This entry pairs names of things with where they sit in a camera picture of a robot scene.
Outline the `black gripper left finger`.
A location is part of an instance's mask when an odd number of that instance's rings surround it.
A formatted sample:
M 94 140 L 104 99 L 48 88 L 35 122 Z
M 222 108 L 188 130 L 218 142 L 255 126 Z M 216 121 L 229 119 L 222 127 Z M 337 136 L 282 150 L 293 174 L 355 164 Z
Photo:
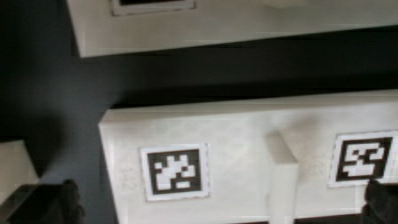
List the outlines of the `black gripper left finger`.
M 24 184 L 0 202 L 0 224 L 85 224 L 78 185 Z

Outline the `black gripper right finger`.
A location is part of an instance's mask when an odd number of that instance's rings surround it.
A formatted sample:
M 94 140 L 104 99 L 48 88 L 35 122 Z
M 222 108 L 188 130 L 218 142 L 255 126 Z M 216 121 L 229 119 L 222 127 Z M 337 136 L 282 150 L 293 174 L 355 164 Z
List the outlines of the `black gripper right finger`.
M 367 182 L 360 224 L 398 224 L 398 184 Z

